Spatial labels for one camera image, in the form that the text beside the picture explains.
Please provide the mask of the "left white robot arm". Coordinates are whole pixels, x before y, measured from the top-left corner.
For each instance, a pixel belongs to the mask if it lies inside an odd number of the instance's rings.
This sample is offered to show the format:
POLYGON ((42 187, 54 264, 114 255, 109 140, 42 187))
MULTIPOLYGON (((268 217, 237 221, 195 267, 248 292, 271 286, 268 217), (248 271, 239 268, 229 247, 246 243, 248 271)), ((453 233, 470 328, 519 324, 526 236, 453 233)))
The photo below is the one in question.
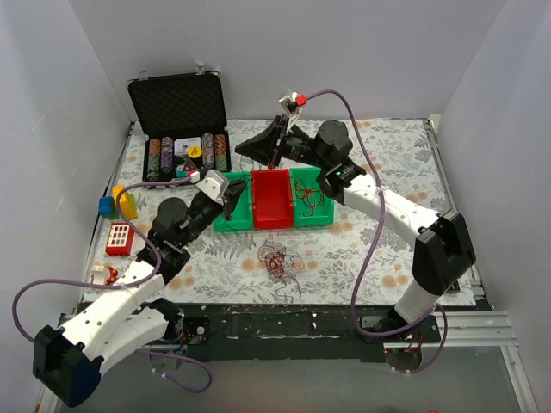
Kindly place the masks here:
POLYGON ((190 258, 187 250, 219 216, 230 217, 246 189, 242 180, 206 177, 191 203, 163 200, 147 239, 119 280, 61 326, 43 327, 34 339, 33 374, 66 406, 82 404, 102 376, 149 342, 177 342, 183 315, 167 299, 152 300, 190 258))

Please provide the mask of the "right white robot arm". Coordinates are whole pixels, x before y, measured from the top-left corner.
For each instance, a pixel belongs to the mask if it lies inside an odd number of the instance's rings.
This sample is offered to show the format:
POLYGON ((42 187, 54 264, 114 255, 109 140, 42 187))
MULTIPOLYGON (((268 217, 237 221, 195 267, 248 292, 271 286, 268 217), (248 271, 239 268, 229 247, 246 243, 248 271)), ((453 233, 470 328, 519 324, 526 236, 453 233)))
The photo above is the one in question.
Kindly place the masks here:
POLYGON ((283 158, 318 167, 317 183, 325 196, 378 219, 380 229, 389 229, 412 247, 413 280, 393 309, 369 330, 354 322, 366 338, 393 336, 409 342, 436 302, 475 264, 472 241, 460 213, 440 214, 383 188, 374 174, 351 160, 352 148, 342 121, 326 120, 309 137, 281 115, 235 151, 270 169, 283 158))

